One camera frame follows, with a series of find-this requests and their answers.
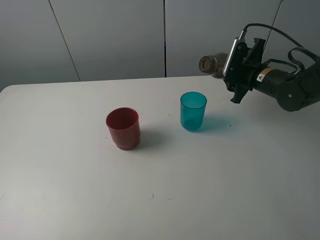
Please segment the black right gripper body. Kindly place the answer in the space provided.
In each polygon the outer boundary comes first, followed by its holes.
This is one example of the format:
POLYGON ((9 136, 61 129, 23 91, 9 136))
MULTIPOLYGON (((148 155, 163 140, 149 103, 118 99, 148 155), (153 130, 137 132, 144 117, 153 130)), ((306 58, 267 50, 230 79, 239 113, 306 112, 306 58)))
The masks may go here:
POLYGON ((249 90, 252 88, 251 75, 262 65, 265 43, 265 39, 255 38, 251 48, 246 42, 238 44, 230 68, 223 78, 228 91, 234 92, 235 86, 243 86, 249 90))

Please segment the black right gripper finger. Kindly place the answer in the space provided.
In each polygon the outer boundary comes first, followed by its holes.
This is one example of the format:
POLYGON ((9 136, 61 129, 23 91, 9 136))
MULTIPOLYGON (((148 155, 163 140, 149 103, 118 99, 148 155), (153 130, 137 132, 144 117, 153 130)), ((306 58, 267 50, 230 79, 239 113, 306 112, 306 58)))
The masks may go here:
POLYGON ((230 101, 233 102, 234 104, 239 104, 248 91, 249 89, 247 87, 235 86, 233 89, 234 96, 230 101))

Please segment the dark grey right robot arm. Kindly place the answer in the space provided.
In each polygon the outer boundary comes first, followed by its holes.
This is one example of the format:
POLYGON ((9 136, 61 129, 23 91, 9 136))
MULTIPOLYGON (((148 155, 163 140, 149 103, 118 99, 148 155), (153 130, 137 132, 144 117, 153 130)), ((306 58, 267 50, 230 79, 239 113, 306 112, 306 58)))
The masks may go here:
POLYGON ((288 112, 296 112, 320 100, 320 58, 302 47, 296 51, 310 57, 314 64, 305 68, 288 55, 289 62, 276 59, 262 61, 265 40, 254 39, 248 48, 244 40, 235 39, 223 68, 223 81, 228 91, 233 92, 231 102, 239 104, 247 92, 256 90, 276 99, 279 106, 288 112), (293 72, 270 67, 270 63, 287 64, 293 72))

